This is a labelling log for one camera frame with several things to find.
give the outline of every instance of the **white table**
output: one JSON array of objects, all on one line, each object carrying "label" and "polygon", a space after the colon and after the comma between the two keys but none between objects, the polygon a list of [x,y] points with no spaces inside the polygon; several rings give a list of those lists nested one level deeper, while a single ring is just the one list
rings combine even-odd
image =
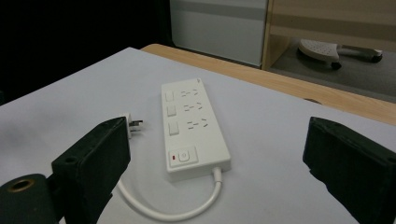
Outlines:
[{"label": "white table", "polygon": [[[0,184],[49,176],[50,163],[94,126],[130,112],[145,129],[130,141],[122,179],[136,198],[167,213],[210,195],[212,176],[171,183],[165,171],[161,85],[200,77],[232,156],[220,197],[185,223],[357,223],[303,163],[310,117],[343,123],[396,150],[396,126],[365,119],[244,81],[125,49],[39,91],[0,106]],[[98,223],[158,223],[114,189]]]}]

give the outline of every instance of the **table surface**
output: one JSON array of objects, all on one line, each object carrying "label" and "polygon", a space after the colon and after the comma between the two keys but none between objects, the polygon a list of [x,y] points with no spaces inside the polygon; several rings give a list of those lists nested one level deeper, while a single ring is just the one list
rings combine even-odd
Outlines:
[{"label": "table surface", "polygon": [[260,69],[229,63],[223,60],[188,52],[182,49],[169,48],[153,44],[143,51],[156,54],[177,62],[186,63],[209,71],[235,77],[265,88],[282,91],[304,99],[316,100],[323,105],[396,125],[396,104],[370,97],[339,91],[299,79],[284,77]]},{"label": "table surface", "polygon": [[[258,76],[249,68],[246,73]],[[22,175],[49,176],[50,163],[94,126],[130,112],[145,126],[130,140],[132,159],[122,176],[126,188],[165,213],[196,208],[211,194],[213,178],[168,181],[161,85],[197,77],[205,84],[232,169],[223,173],[213,206],[181,223],[357,223],[303,163],[309,119],[343,123],[392,150],[396,126],[138,49],[122,50],[0,106],[0,184]],[[158,223],[131,209],[117,189],[113,194],[98,223]]]}]

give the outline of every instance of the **wooden table edge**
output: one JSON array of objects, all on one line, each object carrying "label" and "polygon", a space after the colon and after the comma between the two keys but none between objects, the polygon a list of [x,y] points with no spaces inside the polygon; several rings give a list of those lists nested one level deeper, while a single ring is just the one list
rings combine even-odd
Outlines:
[{"label": "wooden table edge", "polygon": [[296,78],[284,77],[271,72],[230,63],[220,59],[176,49],[160,44],[151,44],[141,50],[176,62],[189,64],[212,72],[234,77],[289,95],[320,102],[348,113],[396,125],[396,104],[340,91]]}]

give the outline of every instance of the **power strip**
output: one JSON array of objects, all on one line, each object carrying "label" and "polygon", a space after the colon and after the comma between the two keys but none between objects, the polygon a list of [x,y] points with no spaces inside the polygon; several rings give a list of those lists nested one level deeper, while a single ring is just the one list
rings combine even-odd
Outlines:
[{"label": "power strip", "polygon": [[171,181],[231,169],[231,156],[200,78],[162,85],[166,170]]}]

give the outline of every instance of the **power plug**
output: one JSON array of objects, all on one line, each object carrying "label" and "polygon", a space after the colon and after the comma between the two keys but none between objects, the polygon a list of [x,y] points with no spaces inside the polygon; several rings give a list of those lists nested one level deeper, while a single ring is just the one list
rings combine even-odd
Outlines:
[{"label": "power plug", "polygon": [[200,78],[162,85],[166,170],[172,181],[231,169],[231,156]]},{"label": "power plug", "polygon": [[130,113],[120,114],[120,117],[126,118],[126,128],[128,129],[128,138],[132,138],[132,132],[140,132],[143,126],[143,120],[132,120]]}]

